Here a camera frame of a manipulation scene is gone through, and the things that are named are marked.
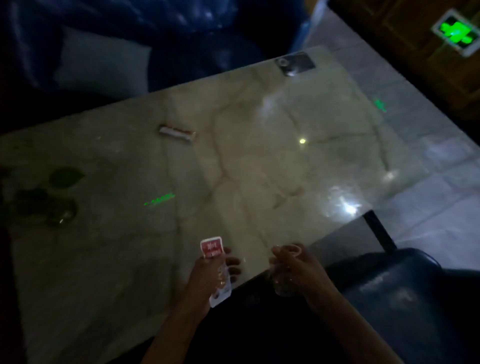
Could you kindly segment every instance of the person's left hand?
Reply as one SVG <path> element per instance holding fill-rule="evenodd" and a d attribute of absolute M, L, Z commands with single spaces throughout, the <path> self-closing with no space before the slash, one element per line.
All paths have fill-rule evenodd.
<path fill-rule="evenodd" d="M 230 254 L 232 251 L 226 247 L 224 250 L 226 254 Z M 241 273 L 241 269 L 238 267 L 240 259 L 226 257 L 226 255 L 220 255 L 213 259 L 205 259 L 203 257 L 197 259 L 179 303 L 181 309 L 199 314 L 200 319 L 206 316 L 208 310 L 210 310 L 208 299 L 220 284 L 218 268 L 224 262 L 228 266 L 230 280 L 233 283 L 237 280 L 237 275 Z"/>

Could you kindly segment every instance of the forearm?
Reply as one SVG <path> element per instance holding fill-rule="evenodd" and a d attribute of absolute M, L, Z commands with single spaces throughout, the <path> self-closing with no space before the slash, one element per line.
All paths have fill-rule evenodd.
<path fill-rule="evenodd" d="M 195 311 L 176 308 L 165 320 L 141 364 L 183 363 L 201 320 L 202 316 Z"/>
<path fill-rule="evenodd" d="M 316 291 L 309 298 L 355 364 L 400 364 L 402 360 L 358 311 L 338 292 Z"/>

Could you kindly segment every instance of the exit sign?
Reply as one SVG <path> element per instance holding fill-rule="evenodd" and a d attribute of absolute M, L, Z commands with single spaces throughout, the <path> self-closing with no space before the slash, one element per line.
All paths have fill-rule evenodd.
<path fill-rule="evenodd" d="M 432 31 L 464 57 L 480 48 L 480 29 L 455 9 L 447 11 L 432 27 Z"/>

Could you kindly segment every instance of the pillow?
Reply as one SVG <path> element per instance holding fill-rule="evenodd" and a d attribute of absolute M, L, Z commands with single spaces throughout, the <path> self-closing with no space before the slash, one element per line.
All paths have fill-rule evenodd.
<path fill-rule="evenodd" d="M 148 93 L 151 47 L 125 39 L 63 29 L 59 89 L 94 93 L 123 100 Z"/>

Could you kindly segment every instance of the table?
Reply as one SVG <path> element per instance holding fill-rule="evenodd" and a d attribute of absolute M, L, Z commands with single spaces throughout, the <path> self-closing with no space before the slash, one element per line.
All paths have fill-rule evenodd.
<path fill-rule="evenodd" d="M 154 335 L 201 239 L 222 236 L 242 283 L 273 245 L 309 245 L 424 177 L 334 57 L 307 53 L 316 69 L 294 77 L 266 61 L 0 137 L 7 201 L 41 186 L 79 207 L 9 227 L 31 364 L 105 363 Z M 53 189 L 61 166 L 84 177 Z"/>

